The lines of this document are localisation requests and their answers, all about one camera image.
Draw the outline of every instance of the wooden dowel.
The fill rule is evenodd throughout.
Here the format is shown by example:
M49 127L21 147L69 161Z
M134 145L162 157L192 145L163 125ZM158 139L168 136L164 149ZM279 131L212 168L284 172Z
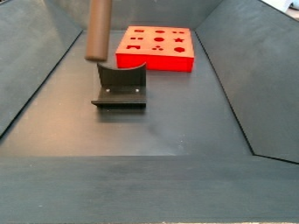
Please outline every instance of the wooden dowel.
M112 0L91 0L85 60L108 59Z

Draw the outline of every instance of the red shape sorter block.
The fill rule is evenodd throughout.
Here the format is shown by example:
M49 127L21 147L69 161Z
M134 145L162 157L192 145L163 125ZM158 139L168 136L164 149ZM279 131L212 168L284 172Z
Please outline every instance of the red shape sorter block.
M150 70L191 72L192 34L186 28L130 26L116 49L119 68L147 64Z

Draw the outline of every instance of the shape sorter hole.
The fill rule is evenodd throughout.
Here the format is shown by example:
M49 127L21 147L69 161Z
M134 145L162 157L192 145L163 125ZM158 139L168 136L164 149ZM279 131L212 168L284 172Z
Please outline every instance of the shape sorter hole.
M152 48L152 50L155 50L155 51L156 50L163 51L164 49L158 45L156 47Z
M140 50L140 45L128 45L126 47L126 49L132 49L132 48L135 48L136 50Z
M164 38L155 38L154 41L163 42L164 41Z
M138 39L138 40L143 40L143 38L131 38L131 39Z
M172 33L180 33L180 34L184 34L184 31L174 31Z
M178 52L178 53L183 53L186 50L183 47L175 47L174 50Z
M183 38L176 38L174 41L175 41L175 42L183 42L184 39L183 39Z

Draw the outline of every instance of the gray bin floor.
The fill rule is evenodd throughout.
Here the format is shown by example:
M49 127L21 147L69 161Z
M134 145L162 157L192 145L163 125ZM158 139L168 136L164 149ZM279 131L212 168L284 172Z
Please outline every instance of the gray bin floor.
M251 155L194 47L192 73L148 71L144 111L100 111L79 37L0 142L1 222L299 221L299 167Z

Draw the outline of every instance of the gray bin wall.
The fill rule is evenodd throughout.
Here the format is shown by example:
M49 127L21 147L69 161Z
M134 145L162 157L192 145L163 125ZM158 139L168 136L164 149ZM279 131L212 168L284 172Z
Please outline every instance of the gray bin wall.
M0 136L80 31L51 0L0 4Z
M88 28L89 0L53 0L83 29ZM112 30L130 25L179 26L195 29L222 0L115 0Z
M224 0L196 29L254 152L299 163L299 23Z

